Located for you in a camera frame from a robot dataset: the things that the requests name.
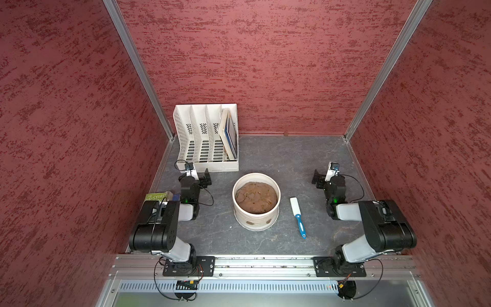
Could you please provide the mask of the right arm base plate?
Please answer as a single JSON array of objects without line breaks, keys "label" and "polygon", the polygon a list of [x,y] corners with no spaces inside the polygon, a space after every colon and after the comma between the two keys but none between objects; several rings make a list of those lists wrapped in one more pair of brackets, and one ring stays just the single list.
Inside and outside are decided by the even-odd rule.
[{"label": "right arm base plate", "polygon": [[350,263],[337,257],[313,257],[312,261],[317,277],[366,277],[364,263]]}]

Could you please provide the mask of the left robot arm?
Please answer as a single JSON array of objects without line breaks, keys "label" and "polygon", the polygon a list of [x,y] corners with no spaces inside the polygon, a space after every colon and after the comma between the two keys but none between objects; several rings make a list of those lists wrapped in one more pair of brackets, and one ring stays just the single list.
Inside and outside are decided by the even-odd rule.
[{"label": "left robot arm", "polygon": [[180,196],[177,200],[147,200],[139,212],[129,237],[130,251],[149,253],[159,257],[165,276],[205,275],[203,261],[192,244],[177,235],[180,221],[196,220],[202,190],[212,184],[208,170],[202,174],[182,175]]}]

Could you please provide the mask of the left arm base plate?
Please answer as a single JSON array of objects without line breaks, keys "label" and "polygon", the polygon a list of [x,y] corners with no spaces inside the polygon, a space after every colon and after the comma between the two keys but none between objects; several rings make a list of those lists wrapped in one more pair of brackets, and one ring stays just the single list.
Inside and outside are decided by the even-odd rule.
[{"label": "left arm base plate", "polygon": [[187,262],[171,262],[165,260],[162,275],[165,277],[211,277],[214,275],[216,258],[197,256]]}]

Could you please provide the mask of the white blue scrub brush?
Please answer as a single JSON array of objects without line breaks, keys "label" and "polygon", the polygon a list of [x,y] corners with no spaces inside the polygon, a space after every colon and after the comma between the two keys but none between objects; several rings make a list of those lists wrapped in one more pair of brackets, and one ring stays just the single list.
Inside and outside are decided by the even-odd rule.
[{"label": "white blue scrub brush", "polygon": [[303,239],[306,239],[306,231],[305,231],[305,227],[304,227],[304,224],[302,221],[302,214],[300,211],[298,199],[296,197],[291,197],[290,198],[290,204],[291,204],[293,215],[297,220],[300,236]]}]

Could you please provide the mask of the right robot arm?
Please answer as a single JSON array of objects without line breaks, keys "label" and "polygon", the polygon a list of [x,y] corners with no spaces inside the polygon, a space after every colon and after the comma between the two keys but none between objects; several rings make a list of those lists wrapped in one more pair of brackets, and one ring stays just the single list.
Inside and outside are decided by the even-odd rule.
[{"label": "right robot arm", "polygon": [[364,234],[351,243],[339,245],[330,257],[314,257],[318,277],[365,277],[364,263],[386,253],[413,249],[417,244],[414,230],[393,200],[366,200],[348,203],[344,175],[314,172],[312,184],[324,191],[326,211],[336,221],[356,221]]}]

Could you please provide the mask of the white ceramic pot with mud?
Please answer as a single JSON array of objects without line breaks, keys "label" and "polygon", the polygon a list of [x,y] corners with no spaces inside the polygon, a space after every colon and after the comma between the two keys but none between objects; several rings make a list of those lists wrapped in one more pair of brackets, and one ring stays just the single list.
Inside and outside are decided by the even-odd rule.
[{"label": "white ceramic pot with mud", "polygon": [[249,173],[236,181],[232,199],[235,219],[250,231],[267,230],[280,213],[280,187],[262,173]]}]

